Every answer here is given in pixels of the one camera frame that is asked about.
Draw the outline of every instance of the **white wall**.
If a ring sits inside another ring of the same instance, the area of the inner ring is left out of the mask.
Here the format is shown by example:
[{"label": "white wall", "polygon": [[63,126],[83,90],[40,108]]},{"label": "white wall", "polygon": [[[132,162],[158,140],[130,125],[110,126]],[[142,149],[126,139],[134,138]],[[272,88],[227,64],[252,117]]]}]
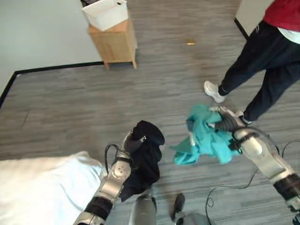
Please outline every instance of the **white wall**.
[{"label": "white wall", "polygon": [[0,95],[16,70],[102,61],[79,0],[0,2]]},{"label": "white wall", "polygon": [[236,18],[248,35],[263,19],[266,9],[274,0],[242,0]]}]

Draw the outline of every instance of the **black cloth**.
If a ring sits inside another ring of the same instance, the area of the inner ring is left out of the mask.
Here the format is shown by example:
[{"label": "black cloth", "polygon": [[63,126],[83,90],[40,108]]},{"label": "black cloth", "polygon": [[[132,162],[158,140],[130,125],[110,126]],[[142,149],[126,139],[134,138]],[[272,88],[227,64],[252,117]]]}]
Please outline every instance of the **black cloth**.
[{"label": "black cloth", "polygon": [[124,188],[120,194],[122,202],[133,195],[142,193],[159,180],[158,162],[162,157],[159,146],[165,143],[165,138],[156,126],[142,120],[133,129],[132,139],[139,140],[144,136],[146,140],[131,153],[135,169],[124,182]]},{"label": "black cloth", "polygon": [[300,78],[300,45],[284,37],[278,28],[262,21],[227,71],[219,86],[219,94],[227,95],[265,69],[262,87],[244,112],[248,121],[255,121],[264,114]]}]

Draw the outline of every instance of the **white bed sheet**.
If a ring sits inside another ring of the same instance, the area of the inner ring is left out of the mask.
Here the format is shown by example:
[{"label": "white bed sheet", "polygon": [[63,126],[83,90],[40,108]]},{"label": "white bed sheet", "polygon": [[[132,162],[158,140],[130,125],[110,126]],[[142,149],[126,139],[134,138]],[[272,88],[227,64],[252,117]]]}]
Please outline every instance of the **white bed sheet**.
[{"label": "white bed sheet", "polygon": [[85,151],[0,161],[0,224],[72,225],[104,175]]}]

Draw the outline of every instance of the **wooden nightstand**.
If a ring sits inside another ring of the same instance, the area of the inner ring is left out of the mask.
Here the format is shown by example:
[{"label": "wooden nightstand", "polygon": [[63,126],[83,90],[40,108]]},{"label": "wooden nightstand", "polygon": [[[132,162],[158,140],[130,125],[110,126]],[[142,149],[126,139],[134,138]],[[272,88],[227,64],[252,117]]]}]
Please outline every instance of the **wooden nightstand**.
[{"label": "wooden nightstand", "polygon": [[105,31],[90,26],[89,34],[107,69],[109,63],[113,62],[132,62],[133,67],[137,68],[135,62],[137,41],[130,18]]}]

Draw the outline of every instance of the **white sneaker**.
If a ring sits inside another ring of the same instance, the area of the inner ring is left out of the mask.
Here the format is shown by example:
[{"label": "white sneaker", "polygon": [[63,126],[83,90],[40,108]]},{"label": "white sneaker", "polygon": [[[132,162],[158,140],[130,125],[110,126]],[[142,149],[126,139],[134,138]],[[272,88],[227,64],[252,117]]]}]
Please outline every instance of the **white sneaker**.
[{"label": "white sneaker", "polygon": [[207,95],[214,98],[217,103],[222,103],[225,101],[225,96],[219,94],[219,88],[216,84],[209,81],[204,82],[204,91]]},{"label": "white sneaker", "polygon": [[237,111],[235,115],[245,124],[245,126],[251,125],[253,121],[248,121],[244,117],[244,113],[242,111]]}]

